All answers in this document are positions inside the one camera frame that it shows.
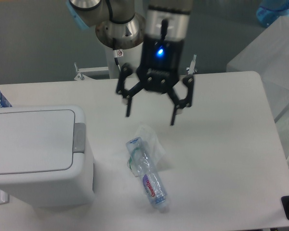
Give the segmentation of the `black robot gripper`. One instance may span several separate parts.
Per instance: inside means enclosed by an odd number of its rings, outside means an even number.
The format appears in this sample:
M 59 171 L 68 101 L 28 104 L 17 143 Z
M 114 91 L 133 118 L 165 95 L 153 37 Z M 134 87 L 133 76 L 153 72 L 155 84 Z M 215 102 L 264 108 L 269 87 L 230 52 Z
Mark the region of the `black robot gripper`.
M 142 89 L 157 93 L 167 93 L 174 108 L 171 117 L 171 126 L 174 125 L 175 117 L 180 110 L 191 107 L 194 92 L 194 75 L 188 74 L 183 77 L 182 83 L 187 88 L 187 95 L 179 99 L 174 89 L 179 81 L 179 63 L 183 51 L 184 40 L 169 41 L 144 36 L 141 62 L 136 70 L 139 82 L 131 89 L 125 88 L 125 80 L 134 73 L 132 66 L 125 63 L 121 67 L 116 87 L 116 94 L 121 95 L 127 106 L 126 117 L 130 116 L 132 98 Z

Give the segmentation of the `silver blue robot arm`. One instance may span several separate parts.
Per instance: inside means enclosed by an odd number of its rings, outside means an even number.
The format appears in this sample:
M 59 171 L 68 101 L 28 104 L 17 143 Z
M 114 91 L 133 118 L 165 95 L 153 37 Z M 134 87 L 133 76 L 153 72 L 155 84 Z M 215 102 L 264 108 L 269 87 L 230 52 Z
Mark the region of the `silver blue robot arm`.
M 119 65 L 116 93 L 131 108 L 141 90 L 167 94 L 173 116 L 192 106 L 193 67 L 180 77 L 178 70 L 193 2 L 151 0 L 146 17 L 135 12 L 132 0 L 69 0 L 67 7 L 82 28 L 94 26 L 99 40 L 112 50 L 142 46 L 140 64 Z

